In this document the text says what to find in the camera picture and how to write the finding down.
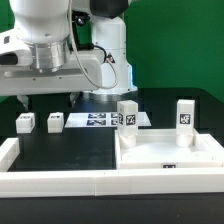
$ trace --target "white box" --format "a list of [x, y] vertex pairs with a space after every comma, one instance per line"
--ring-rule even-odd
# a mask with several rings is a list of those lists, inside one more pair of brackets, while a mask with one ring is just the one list
[[136, 136], [136, 146], [122, 148], [115, 131], [117, 169], [169, 169], [223, 167], [224, 148], [209, 134], [194, 130], [194, 145], [176, 145], [175, 129], [143, 129]]
[[61, 133], [64, 127], [64, 114], [51, 113], [47, 119], [48, 133]]
[[35, 126], [34, 113], [23, 113], [16, 120], [16, 131], [18, 134], [31, 133]]

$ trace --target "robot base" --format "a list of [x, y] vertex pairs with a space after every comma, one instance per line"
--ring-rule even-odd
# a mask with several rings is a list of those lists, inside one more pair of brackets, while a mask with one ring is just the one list
[[133, 98], [137, 96], [138, 88], [133, 86], [131, 89], [114, 89], [111, 90], [95, 90], [84, 91], [82, 96], [87, 99], [99, 101], [120, 101]]

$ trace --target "small white block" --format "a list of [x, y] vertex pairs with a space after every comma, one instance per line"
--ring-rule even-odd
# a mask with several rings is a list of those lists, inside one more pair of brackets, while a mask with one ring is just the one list
[[51, 113], [47, 119], [48, 133], [61, 133], [64, 127], [64, 114]]
[[16, 120], [17, 133], [31, 133], [35, 126], [34, 113], [23, 113]]

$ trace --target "green backdrop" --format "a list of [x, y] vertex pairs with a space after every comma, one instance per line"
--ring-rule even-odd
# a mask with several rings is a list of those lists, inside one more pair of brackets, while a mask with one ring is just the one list
[[[138, 87], [197, 87], [224, 102], [223, 0], [140, 0], [124, 17]], [[12, 25], [0, 0], [0, 31]]]

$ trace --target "black table surface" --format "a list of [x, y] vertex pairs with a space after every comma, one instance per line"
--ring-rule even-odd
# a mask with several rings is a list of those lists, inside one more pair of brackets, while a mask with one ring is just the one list
[[[79, 97], [74, 107], [69, 94], [30, 96], [36, 126], [31, 134], [17, 135], [15, 120], [26, 113], [16, 97], [0, 104], [0, 143], [19, 137], [21, 153], [9, 172], [116, 169], [115, 128], [64, 128], [48, 134], [52, 112], [116, 112], [116, 102]], [[145, 111], [153, 129], [175, 128], [179, 99], [194, 99], [195, 128], [224, 145], [224, 104], [201, 89], [139, 89], [132, 100]], [[222, 223], [224, 193], [129, 195], [0, 199], [1, 223]]]

